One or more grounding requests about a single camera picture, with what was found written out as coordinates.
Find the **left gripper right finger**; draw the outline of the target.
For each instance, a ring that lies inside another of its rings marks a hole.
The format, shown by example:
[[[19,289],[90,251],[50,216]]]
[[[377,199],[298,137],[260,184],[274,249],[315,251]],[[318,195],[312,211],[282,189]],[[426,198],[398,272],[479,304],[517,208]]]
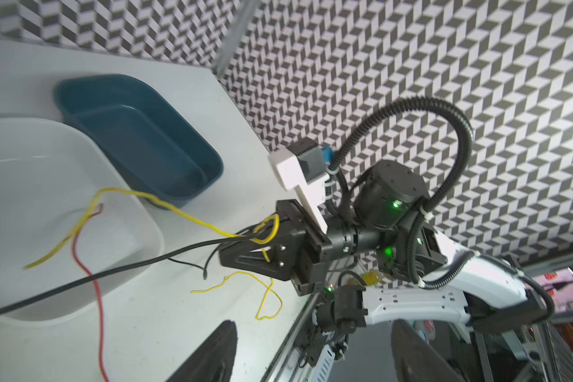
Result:
[[[394,321],[391,346],[399,382],[465,381],[404,320]]]

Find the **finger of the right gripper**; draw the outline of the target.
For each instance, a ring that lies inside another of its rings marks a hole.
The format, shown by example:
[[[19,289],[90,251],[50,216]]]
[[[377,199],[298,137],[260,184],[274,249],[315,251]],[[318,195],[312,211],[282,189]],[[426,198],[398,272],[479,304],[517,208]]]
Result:
[[[230,244],[219,250],[220,263],[241,271],[253,272],[281,281],[291,278],[295,257],[283,244]]]
[[[238,234],[255,244],[269,244],[278,236],[280,228],[291,220],[286,216],[274,213],[258,224],[253,224]]]

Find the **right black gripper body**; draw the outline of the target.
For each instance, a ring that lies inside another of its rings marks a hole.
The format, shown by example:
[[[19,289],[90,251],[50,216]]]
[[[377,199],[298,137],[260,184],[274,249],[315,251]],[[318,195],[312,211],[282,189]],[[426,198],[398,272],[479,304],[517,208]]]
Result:
[[[362,248],[362,230],[355,224],[332,216],[323,232],[295,199],[276,202],[276,211],[280,217],[275,237],[278,261],[300,296],[319,292],[329,266]]]

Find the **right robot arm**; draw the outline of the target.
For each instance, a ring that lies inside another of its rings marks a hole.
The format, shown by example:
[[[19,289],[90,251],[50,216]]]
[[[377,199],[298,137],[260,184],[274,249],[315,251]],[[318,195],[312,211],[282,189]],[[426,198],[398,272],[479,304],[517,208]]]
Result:
[[[393,116],[426,112],[457,135],[447,179],[430,193],[424,179],[380,160],[348,185],[342,161],[374,127]],[[387,103],[355,127],[337,152],[303,138],[275,151],[279,183],[297,197],[276,204],[269,228],[220,245],[224,267],[290,281],[318,303],[295,339],[299,364],[324,351],[344,356],[350,335],[382,322],[441,321],[481,334],[502,334],[549,320],[555,303],[520,268],[464,248],[431,226],[435,208],[463,175],[473,129],[455,105],[429,96]]]

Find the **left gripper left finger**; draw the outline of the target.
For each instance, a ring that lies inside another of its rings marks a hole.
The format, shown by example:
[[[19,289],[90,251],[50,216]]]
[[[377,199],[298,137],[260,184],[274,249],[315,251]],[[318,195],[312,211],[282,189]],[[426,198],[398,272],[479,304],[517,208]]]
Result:
[[[237,342],[236,323],[223,321],[167,381],[230,381],[237,354]]]

